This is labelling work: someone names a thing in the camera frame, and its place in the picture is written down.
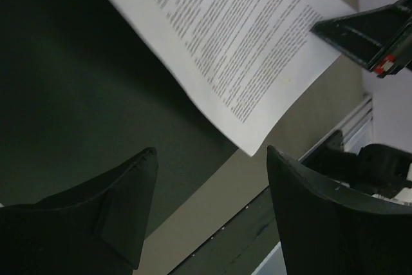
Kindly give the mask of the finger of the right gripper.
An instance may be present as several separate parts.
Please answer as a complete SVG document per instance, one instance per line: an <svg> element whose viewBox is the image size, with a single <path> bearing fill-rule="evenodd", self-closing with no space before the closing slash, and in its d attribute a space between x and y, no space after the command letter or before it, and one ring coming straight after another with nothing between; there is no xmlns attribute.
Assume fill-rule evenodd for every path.
<svg viewBox="0 0 412 275"><path fill-rule="evenodd" d="M411 0L319 21L311 32L380 79L411 69Z"/></svg>

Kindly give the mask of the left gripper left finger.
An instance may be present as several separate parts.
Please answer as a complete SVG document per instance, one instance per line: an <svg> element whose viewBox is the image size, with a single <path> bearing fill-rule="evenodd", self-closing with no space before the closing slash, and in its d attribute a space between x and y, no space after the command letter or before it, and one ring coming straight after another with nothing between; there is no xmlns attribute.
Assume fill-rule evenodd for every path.
<svg viewBox="0 0 412 275"><path fill-rule="evenodd" d="M158 172L148 147L34 204L1 208L2 274L132 274L139 268Z"/></svg>

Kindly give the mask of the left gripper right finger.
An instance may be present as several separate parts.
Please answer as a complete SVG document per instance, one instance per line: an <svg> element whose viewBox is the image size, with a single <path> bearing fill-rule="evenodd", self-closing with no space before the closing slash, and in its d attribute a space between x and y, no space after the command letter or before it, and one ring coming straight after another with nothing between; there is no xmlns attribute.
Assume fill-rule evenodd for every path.
<svg viewBox="0 0 412 275"><path fill-rule="evenodd" d="M288 274L411 274L411 207L313 171L276 148L267 173Z"/></svg>

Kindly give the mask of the printed white paper sheet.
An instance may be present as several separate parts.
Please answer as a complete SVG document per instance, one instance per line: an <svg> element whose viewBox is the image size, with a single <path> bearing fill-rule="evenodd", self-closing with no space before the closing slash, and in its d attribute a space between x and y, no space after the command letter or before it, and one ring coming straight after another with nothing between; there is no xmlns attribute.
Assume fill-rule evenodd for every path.
<svg viewBox="0 0 412 275"><path fill-rule="evenodd" d="M339 57L312 26L342 0L110 0L196 107L252 156Z"/></svg>

